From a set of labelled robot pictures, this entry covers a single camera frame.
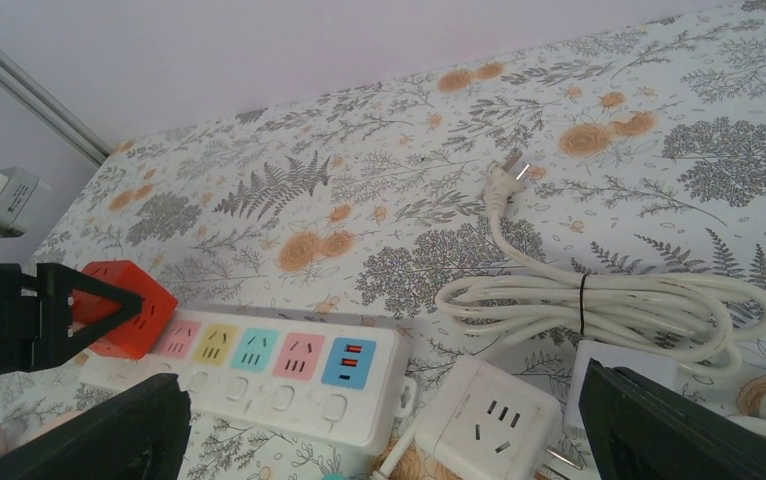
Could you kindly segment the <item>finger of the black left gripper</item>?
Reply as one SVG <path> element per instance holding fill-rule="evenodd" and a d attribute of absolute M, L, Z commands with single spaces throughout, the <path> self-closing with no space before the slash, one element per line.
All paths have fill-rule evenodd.
<path fill-rule="evenodd" d="M 39 263 L 35 363 L 62 365 L 140 314 L 143 297 L 127 289 L 125 280 L 138 272 L 133 262 L 101 262 L 87 273 Z"/>

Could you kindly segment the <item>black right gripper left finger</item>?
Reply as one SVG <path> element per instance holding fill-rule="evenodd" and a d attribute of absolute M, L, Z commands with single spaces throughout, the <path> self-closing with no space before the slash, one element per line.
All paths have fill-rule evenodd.
<path fill-rule="evenodd" d="M 0 479 L 176 479 L 191 399 L 160 373 L 0 457 Z"/>

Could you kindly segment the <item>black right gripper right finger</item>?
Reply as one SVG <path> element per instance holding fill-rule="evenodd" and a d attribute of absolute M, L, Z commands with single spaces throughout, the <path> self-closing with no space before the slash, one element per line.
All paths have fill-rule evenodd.
<path fill-rule="evenodd" d="M 766 479 L 766 420 L 722 416 L 643 378 L 628 426 L 588 425 L 603 479 Z"/>

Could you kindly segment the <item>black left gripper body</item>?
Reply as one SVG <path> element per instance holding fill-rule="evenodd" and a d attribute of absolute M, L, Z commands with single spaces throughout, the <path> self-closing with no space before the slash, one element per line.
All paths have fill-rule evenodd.
<path fill-rule="evenodd" d="M 55 368 L 72 358 L 72 270 L 43 263 L 36 276 L 0 264 L 0 375 Z"/>

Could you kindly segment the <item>white cube socket adapter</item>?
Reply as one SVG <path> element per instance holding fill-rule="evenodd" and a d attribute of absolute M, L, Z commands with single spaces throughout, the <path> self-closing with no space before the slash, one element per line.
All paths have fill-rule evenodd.
<path fill-rule="evenodd" d="M 531 479 L 554 459 L 581 471 L 559 449 L 562 410 L 552 395 L 473 357 L 460 357 L 430 403 L 416 416 L 373 479 L 390 479 L 409 447 L 462 479 Z"/>

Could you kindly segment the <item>white multicolour power strip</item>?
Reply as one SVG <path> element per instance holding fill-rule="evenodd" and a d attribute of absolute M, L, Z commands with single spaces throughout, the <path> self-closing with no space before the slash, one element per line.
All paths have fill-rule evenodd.
<path fill-rule="evenodd" d="M 92 353 L 79 379 L 122 392 L 172 374 L 195 412 L 378 454 L 415 408 L 410 353 L 392 328 L 179 309 L 144 357 Z"/>

